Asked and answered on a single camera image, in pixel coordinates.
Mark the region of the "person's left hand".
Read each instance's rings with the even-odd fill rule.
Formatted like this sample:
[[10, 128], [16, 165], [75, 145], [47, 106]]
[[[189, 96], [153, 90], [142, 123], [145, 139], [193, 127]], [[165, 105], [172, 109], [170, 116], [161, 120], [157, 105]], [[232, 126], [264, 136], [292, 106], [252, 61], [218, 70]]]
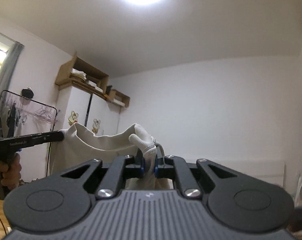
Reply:
[[21, 179], [20, 155], [17, 153], [11, 164], [0, 161], [0, 188], [7, 187], [13, 190], [19, 186]]

